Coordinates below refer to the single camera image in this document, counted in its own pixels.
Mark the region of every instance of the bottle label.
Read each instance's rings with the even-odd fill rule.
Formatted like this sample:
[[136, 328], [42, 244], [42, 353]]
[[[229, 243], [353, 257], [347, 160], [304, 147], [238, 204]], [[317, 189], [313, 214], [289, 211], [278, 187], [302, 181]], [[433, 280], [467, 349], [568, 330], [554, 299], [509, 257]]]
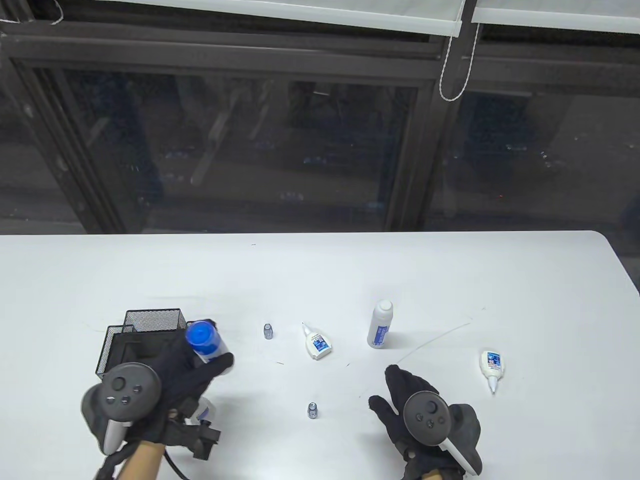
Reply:
[[500, 364], [500, 354], [499, 353], [487, 352], [486, 361], [487, 361], [487, 364], [488, 364], [489, 368], [491, 368], [493, 370], [500, 370], [501, 364]]
[[388, 326], [379, 326], [378, 331], [376, 332], [376, 338], [373, 339], [373, 344], [375, 346], [380, 346], [385, 342], [385, 335], [389, 331]]
[[204, 419], [207, 418], [207, 415], [209, 414], [209, 407], [205, 408], [204, 410], [202, 410], [202, 413], [200, 415], [198, 415], [198, 421], [202, 422]]
[[318, 353], [329, 348], [329, 345], [326, 344], [324, 338], [322, 338], [322, 335], [314, 335], [312, 340], [314, 343], [314, 347], [316, 347], [316, 350], [318, 350]]

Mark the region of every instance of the bottle nozzle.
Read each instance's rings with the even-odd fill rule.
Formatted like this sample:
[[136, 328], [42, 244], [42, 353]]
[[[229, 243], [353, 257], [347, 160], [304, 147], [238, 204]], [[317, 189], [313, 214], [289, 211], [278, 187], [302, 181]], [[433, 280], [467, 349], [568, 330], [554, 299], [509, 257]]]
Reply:
[[498, 388], [498, 377], [490, 376], [487, 377], [489, 381], [489, 388], [491, 389], [491, 393], [495, 395], [496, 388]]

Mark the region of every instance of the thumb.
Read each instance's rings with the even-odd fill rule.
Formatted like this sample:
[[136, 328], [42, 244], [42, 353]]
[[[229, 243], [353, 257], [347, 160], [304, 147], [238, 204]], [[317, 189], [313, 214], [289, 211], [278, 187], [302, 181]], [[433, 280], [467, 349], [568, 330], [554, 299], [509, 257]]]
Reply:
[[385, 427], [387, 427], [387, 431], [389, 431], [389, 427], [393, 426], [397, 421], [398, 416], [394, 412], [394, 409], [391, 408], [389, 402], [379, 395], [369, 397], [369, 408], [373, 410], [380, 421], [384, 423]]
[[195, 387], [205, 385], [204, 390], [207, 389], [211, 380], [220, 375], [222, 372], [232, 367], [234, 364], [234, 354], [224, 353], [216, 358], [213, 358], [210, 362], [201, 365], [200, 367], [188, 372], [180, 382], [183, 390], [191, 391]]
[[209, 378], [209, 380], [211, 381], [215, 377], [220, 375], [222, 372], [232, 367], [233, 364], [234, 364], [234, 354], [231, 352], [227, 352], [227, 353], [223, 353], [220, 356], [217, 356], [216, 358], [211, 360], [209, 363], [201, 366], [200, 368], [197, 368], [196, 372], [198, 370], [202, 370], [201, 375], [204, 378]]

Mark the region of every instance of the black mesh pencil holder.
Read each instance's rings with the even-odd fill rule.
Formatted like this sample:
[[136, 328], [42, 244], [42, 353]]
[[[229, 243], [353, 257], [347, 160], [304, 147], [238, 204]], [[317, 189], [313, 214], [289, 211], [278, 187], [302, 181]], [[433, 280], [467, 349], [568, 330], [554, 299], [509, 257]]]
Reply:
[[95, 374], [102, 376], [124, 362], [146, 364], [155, 358], [175, 331], [187, 322], [179, 308], [128, 310], [122, 325], [107, 327]]

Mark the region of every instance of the glue bottle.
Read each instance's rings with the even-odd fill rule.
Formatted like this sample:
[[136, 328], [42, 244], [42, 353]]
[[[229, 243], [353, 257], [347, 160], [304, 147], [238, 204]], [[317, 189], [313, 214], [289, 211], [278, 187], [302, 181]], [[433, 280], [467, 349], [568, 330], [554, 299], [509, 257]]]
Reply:
[[209, 424], [211, 424], [213, 423], [215, 415], [216, 407], [205, 397], [200, 397], [198, 400], [198, 408], [196, 408], [193, 415], [189, 418], [189, 423], [191, 423], [191, 425], [200, 425], [201, 422], [209, 422]]
[[305, 346], [307, 347], [307, 353], [314, 360], [320, 360], [325, 355], [331, 353], [331, 342], [328, 338], [323, 337], [319, 333], [312, 332], [311, 329], [302, 322], [302, 329], [305, 332], [307, 340]]
[[213, 322], [207, 320], [198, 320], [187, 327], [187, 342], [193, 348], [193, 351], [208, 364], [211, 360], [227, 353], [229, 349], [220, 337], [220, 333], [213, 325]]
[[496, 351], [483, 351], [480, 355], [480, 369], [489, 382], [491, 393], [495, 395], [495, 391], [498, 388], [498, 380], [504, 374], [502, 355]]
[[389, 300], [380, 300], [373, 309], [367, 343], [372, 348], [382, 348], [385, 343], [385, 335], [394, 318], [394, 304]]

